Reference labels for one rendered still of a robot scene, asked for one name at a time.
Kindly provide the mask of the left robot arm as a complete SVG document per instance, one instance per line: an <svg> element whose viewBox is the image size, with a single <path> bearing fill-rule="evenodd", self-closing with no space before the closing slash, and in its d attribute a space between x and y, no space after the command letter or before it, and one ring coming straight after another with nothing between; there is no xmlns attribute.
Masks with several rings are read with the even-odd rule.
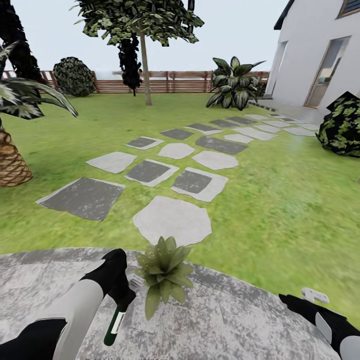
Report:
<svg viewBox="0 0 360 360"><path fill-rule="evenodd" d="M105 254L15 339L0 344L0 360L75 360L106 294L126 309L136 298L131 286L147 290L146 280L126 269L121 249Z"/></svg>

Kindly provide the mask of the insectifuge atomizer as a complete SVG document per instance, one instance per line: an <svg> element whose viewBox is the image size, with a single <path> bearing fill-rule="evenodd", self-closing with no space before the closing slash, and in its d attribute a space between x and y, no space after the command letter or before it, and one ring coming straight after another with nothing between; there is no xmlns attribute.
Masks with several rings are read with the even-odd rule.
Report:
<svg viewBox="0 0 360 360"><path fill-rule="evenodd" d="M111 346L113 342L116 340L116 336L119 332L119 329L122 325L126 310L119 303L116 304L117 308L114 312L114 315L109 323L109 328L105 333L105 338L103 339L103 343L107 346Z"/></svg>

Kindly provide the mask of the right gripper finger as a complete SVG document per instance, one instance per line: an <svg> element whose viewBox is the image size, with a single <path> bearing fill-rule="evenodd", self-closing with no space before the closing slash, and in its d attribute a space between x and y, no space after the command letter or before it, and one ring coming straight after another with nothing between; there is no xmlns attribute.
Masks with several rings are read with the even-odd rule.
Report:
<svg viewBox="0 0 360 360"><path fill-rule="evenodd" d="M283 294L279 293L278 296L280 297L280 299L282 300L282 302L284 304L286 304L288 302L288 295L283 295Z"/></svg>

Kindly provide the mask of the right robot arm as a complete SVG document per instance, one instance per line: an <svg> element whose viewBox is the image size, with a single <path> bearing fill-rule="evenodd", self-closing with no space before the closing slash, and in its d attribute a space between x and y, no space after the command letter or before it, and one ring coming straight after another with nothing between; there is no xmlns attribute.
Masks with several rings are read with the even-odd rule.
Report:
<svg viewBox="0 0 360 360"><path fill-rule="evenodd" d="M328 304L328 296L305 287L302 297L278 294L287 308L315 325L341 360L360 360L360 331L347 321L347 317L334 310L314 304L315 300Z"/></svg>

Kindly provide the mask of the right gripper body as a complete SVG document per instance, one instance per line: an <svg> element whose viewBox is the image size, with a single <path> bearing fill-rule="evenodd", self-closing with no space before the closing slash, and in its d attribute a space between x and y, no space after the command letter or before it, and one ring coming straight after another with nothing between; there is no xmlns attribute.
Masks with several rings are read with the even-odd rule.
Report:
<svg viewBox="0 0 360 360"><path fill-rule="evenodd" d="M291 294L288 294L288 302L286 304L287 304L287 308L291 312L301 315L303 318L305 318L308 321L309 319L307 318L307 309L310 306L314 306L314 307L318 306L317 304L314 304L305 299L301 299L299 297L295 297Z"/></svg>

